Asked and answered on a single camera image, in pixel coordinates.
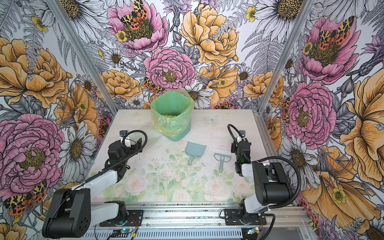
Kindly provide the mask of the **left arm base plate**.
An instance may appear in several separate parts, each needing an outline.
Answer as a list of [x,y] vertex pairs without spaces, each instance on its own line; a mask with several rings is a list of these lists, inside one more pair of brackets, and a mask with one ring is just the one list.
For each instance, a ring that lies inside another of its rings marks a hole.
[[100,227],[140,227],[143,214],[143,210],[127,210],[122,217],[100,223]]

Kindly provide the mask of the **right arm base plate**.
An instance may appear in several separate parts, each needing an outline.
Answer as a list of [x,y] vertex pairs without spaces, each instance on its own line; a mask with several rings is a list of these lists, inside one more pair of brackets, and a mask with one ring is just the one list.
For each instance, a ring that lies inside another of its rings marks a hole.
[[259,214],[241,212],[239,209],[224,209],[224,215],[222,217],[227,226],[264,226],[267,224],[265,217]]

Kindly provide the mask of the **grey-blue dustpan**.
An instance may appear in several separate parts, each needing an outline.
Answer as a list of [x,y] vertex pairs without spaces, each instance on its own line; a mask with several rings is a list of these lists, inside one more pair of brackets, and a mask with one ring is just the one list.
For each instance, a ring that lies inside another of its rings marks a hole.
[[191,166],[194,159],[201,158],[205,149],[206,145],[188,142],[185,149],[185,154],[189,157],[187,165]]

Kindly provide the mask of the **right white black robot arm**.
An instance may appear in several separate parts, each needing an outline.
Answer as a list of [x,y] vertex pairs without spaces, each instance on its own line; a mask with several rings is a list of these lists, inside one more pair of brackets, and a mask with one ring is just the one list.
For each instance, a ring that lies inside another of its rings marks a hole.
[[282,208],[293,202],[293,192],[288,177],[281,163],[269,163],[267,157],[258,161],[247,160],[250,156],[251,143],[241,140],[233,142],[231,152],[236,155],[235,170],[243,178],[254,181],[255,194],[242,199],[239,212],[232,217],[233,222],[240,221],[244,225],[264,224],[262,214],[272,208]]

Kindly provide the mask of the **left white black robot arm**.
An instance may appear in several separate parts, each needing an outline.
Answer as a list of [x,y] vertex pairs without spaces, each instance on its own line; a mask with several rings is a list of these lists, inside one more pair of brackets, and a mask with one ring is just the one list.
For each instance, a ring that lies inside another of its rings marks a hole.
[[121,181],[129,169],[128,160],[142,152],[147,139],[140,138],[131,146],[124,140],[109,145],[105,167],[96,175],[71,189],[57,190],[52,198],[42,235],[49,239],[80,238],[103,222],[121,225],[128,220],[125,202],[109,201],[93,207],[92,200]]

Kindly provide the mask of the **grey-blue hand brush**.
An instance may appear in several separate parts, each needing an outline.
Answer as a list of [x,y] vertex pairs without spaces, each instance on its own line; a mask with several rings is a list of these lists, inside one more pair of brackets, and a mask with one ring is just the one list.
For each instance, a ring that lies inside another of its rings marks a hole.
[[220,162],[219,173],[222,173],[224,170],[224,163],[227,163],[232,159],[232,153],[231,151],[224,149],[215,149],[214,158]]

